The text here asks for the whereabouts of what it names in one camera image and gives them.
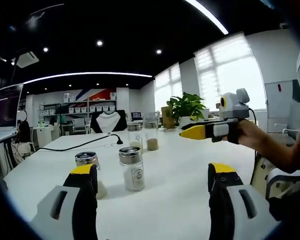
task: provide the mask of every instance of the human hand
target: human hand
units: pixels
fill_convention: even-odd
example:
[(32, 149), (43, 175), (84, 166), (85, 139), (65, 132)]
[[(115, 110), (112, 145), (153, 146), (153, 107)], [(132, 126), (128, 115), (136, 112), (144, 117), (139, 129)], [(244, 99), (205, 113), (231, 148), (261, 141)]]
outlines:
[[(267, 138), (267, 134), (258, 128), (255, 123), (245, 119), (238, 123), (238, 131), (240, 131), (239, 144), (254, 150)], [(222, 140), (227, 141), (228, 138), (225, 136)]]

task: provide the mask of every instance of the window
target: window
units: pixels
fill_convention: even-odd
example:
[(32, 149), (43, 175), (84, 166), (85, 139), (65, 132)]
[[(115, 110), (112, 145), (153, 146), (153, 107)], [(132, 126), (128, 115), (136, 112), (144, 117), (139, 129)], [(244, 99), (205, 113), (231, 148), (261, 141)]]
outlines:
[(200, 96), (211, 111), (226, 92), (245, 88), (249, 107), (265, 109), (266, 97), (257, 60), (243, 33), (212, 44), (195, 53)]
[(167, 106), (171, 96), (182, 97), (181, 75), (179, 64), (175, 64), (155, 77), (154, 100), (155, 110), (161, 111)]

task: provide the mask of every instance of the black ceiling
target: black ceiling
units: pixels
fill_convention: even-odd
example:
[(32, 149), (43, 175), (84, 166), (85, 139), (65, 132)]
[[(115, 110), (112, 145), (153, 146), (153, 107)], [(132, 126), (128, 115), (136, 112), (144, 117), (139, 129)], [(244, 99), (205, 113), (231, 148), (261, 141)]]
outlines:
[[(259, 0), (200, 0), (229, 34), (278, 29), (283, 18)], [(38, 18), (30, 29), (30, 18)], [(0, 78), (10, 82), (16, 55), (34, 52), (39, 62), (16, 67), (13, 83), (75, 72), (124, 72), (155, 76), (193, 52), (225, 37), (184, 0), (1, 1)], [(103, 41), (97, 47), (97, 40)], [(140, 89), (151, 78), (89, 75), (41, 80), (25, 92), (85, 88)]]

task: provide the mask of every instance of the metal lid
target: metal lid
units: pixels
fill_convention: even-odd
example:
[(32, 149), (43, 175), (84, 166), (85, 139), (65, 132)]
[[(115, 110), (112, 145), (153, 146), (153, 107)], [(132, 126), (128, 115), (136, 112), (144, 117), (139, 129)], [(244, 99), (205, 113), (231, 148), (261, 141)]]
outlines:
[(138, 123), (134, 123), (134, 124), (128, 124), (127, 125), (128, 131), (130, 132), (134, 132), (134, 131), (141, 131), (142, 126)]
[(145, 129), (156, 129), (158, 127), (158, 123), (156, 121), (148, 121), (144, 123)]
[(75, 155), (75, 161), (79, 163), (90, 163), (97, 158), (97, 154), (93, 151), (84, 151)]
[(142, 162), (140, 148), (137, 146), (128, 146), (119, 150), (120, 163), (124, 165), (133, 165)]

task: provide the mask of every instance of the human arm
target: human arm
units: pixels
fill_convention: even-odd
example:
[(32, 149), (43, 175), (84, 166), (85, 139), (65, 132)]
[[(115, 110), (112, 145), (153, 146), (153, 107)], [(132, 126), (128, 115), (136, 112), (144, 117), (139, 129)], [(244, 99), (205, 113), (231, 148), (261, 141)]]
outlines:
[(238, 139), (239, 144), (258, 151), (286, 173), (293, 173), (300, 168), (300, 133), (295, 145), (288, 147), (274, 141), (250, 121), (242, 120), (238, 128), (242, 132)]

